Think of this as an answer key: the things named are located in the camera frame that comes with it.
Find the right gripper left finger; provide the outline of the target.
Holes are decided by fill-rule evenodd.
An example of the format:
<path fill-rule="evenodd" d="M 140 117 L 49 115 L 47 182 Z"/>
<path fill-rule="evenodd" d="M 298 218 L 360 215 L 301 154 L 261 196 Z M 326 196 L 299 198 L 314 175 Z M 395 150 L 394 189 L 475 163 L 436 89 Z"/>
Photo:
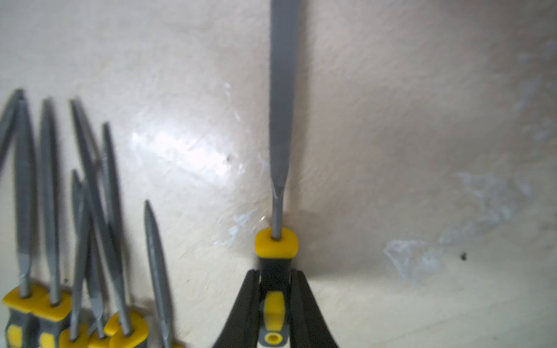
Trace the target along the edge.
<path fill-rule="evenodd" d="M 249 270 L 214 348 L 255 348 L 258 345 L 260 297 L 260 271 Z"/>

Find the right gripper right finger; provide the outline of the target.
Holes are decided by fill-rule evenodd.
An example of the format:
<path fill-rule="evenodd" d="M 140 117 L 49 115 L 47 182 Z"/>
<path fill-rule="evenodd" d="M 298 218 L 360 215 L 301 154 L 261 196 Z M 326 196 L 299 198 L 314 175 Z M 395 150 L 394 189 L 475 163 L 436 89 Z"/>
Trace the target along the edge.
<path fill-rule="evenodd" d="M 291 272 L 290 347 L 338 348 L 313 296 L 305 274 Z"/>

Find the file tool diagonal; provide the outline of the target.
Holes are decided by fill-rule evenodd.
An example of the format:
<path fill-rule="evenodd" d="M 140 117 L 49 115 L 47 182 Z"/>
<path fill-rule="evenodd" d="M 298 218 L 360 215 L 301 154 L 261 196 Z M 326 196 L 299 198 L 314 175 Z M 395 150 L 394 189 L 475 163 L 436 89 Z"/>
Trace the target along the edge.
<path fill-rule="evenodd" d="M 282 347 L 290 335 L 290 265 L 298 251 L 295 234 L 283 226 L 284 192 L 290 169 L 296 84 L 298 1 L 272 1 L 270 9 L 269 164 L 271 228 L 260 231 L 255 251 L 261 262 L 258 341 Z"/>

